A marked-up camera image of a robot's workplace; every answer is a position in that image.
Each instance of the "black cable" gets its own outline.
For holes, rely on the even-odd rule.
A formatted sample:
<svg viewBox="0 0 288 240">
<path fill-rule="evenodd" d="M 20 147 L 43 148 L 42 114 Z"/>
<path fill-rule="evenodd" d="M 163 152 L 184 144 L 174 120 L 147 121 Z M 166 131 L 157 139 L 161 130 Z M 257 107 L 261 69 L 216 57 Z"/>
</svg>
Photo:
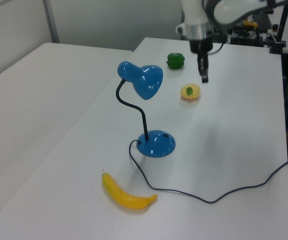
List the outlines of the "black cable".
<svg viewBox="0 0 288 240">
<path fill-rule="evenodd" d="M 135 161 L 134 157 L 132 156 L 131 154 L 131 146 L 134 142 L 138 142 L 138 144 L 141 144 L 141 141 L 138 141 L 138 140 L 133 140 L 131 141 L 131 143 L 129 144 L 129 148 L 128 148 L 128 153 L 129 153 L 129 156 L 130 158 L 133 160 L 133 162 L 135 163 L 135 165 L 137 166 L 137 168 L 139 169 L 139 171 L 142 173 L 147 185 L 151 188 L 151 189 L 154 189 L 154 190 L 157 190 L 157 191 L 170 191 L 170 192 L 177 192 L 177 193 L 180 193 L 180 194 L 184 194 L 184 195 L 188 195 L 190 197 L 193 197 L 193 198 L 196 198 L 198 200 L 201 200 L 203 201 L 204 203 L 207 203 L 207 204 L 214 204 L 216 202 L 218 202 L 219 200 L 221 200 L 222 198 L 224 198 L 225 196 L 231 194 L 231 193 L 234 193 L 234 192 L 237 192 L 239 190 L 243 190 L 243 189 L 254 189 L 254 188 L 258 188 L 258 187 L 261 187 L 263 185 L 265 185 L 270 179 L 271 177 L 276 174 L 281 168 L 283 168 L 285 165 L 288 164 L 288 161 L 285 162 L 284 164 L 282 164 L 279 168 L 277 168 L 274 172 L 272 172 L 271 175 L 269 175 L 269 177 L 266 179 L 265 182 L 261 183 L 261 184 L 258 184 L 258 185 L 253 185 L 253 186 L 243 186 L 243 187 L 239 187 L 239 188 L 236 188 L 234 190 L 231 190 L 231 191 L 228 191 L 227 193 L 223 194 L 222 196 L 220 196 L 218 199 L 214 200 L 214 201 L 208 201 L 208 200 L 205 200 L 201 197 L 198 197 L 196 195 L 193 195 L 193 194 L 190 194 L 190 193 L 187 193 L 187 192 L 184 192 L 184 191 L 179 191 L 179 190 L 175 190 L 175 189 L 167 189 L 167 188 L 157 188 L 157 187 L 153 187 L 147 177 L 145 176 L 143 170 L 141 169 L 141 167 L 139 166 L 139 164 Z"/>
<path fill-rule="evenodd" d="M 201 5 L 202 5 L 202 8 L 204 9 L 204 12 L 206 13 L 206 16 L 208 17 L 208 19 L 210 19 L 209 14 L 207 13 L 207 11 L 206 11 L 206 9 L 205 9 L 205 7 L 204 7 L 204 0 L 202 0 Z M 217 50 L 214 51 L 214 52 L 208 53 L 208 55 L 217 54 L 217 53 L 223 48 L 223 45 L 224 45 L 224 43 L 225 43 L 223 31 L 222 31 L 222 29 L 221 29 L 220 27 L 218 27 L 218 29 L 219 29 L 219 31 L 220 31 L 222 44 L 221 44 L 221 46 L 219 47 L 219 49 L 217 49 Z"/>
</svg>

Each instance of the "lemon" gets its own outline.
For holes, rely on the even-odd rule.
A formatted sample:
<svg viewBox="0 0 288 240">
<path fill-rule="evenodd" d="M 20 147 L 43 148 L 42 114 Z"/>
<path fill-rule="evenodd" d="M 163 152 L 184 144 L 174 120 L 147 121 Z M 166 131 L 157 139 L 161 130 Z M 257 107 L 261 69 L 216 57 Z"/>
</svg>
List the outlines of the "lemon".
<svg viewBox="0 0 288 240">
<path fill-rule="evenodd" d="M 186 84 L 180 89 L 180 95 L 188 100 L 197 99 L 200 96 L 201 89 L 195 83 Z"/>
</svg>

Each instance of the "green bell pepper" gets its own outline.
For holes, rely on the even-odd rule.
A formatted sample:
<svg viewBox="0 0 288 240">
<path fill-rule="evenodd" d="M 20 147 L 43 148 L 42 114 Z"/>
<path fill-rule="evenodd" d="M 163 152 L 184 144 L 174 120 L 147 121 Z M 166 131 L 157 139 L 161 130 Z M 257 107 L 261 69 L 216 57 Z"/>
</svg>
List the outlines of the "green bell pepper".
<svg viewBox="0 0 288 240">
<path fill-rule="evenodd" d="M 184 66 L 185 57 L 181 53 L 170 53 L 167 56 L 167 65 L 170 69 L 180 69 Z"/>
</svg>

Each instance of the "toy banana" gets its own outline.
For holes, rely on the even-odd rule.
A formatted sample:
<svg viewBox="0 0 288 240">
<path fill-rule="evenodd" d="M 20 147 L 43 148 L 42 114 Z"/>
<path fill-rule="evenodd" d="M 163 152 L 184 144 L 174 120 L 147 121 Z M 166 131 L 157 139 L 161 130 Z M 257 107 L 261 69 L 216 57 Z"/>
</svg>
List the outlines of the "toy banana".
<svg viewBox="0 0 288 240">
<path fill-rule="evenodd" d="M 123 191 L 108 173 L 102 174 L 102 183 L 112 199 L 118 204 L 129 209 L 144 209 L 149 206 L 158 196 L 156 194 L 148 197 L 133 196 Z"/>
</svg>

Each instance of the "white table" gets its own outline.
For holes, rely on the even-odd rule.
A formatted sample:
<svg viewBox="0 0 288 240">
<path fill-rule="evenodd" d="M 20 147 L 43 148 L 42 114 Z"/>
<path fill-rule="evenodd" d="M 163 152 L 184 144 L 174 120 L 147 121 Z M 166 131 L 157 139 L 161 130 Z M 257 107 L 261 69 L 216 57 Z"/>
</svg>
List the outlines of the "white table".
<svg viewBox="0 0 288 240">
<path fill-rule="evenodd" d="M 0 209 L 131 53 L 46 43 L 0 74 Z"/>
<path fill-rule="evenodd" d="M 183 69 L 167 68 L 171 52 L 184 54 Z M 150 100 L 137 96 L 130 83 L 120 92 L 143 108 L 149 130 L 175 137 L 174 152 L 161 158 L 145 157 L 132 147 L 153 186 L 214 200 L 263 182 L 287 161 L 279 55 L 225 45 L 209 57 L 207 84 L 201 83 L 187 41 L 145 38 L 129 61 L 159 65 L 164 72 Z M 288 240 L 287 167 L 267 185 L 213 205 L 150 189 L 129 157 L 129 143 L 143 126 L 138 111 L 116 100 L 120 80 L 112 79 L 0 211 L 0 239 Z M 180 99 L 187 83 L 200 85 L 198 101 Z M 157 202 L 144 211 L 119 207 L 102 187 L 103 172 L 133 195 L 157 193 Z"/>
</svg>

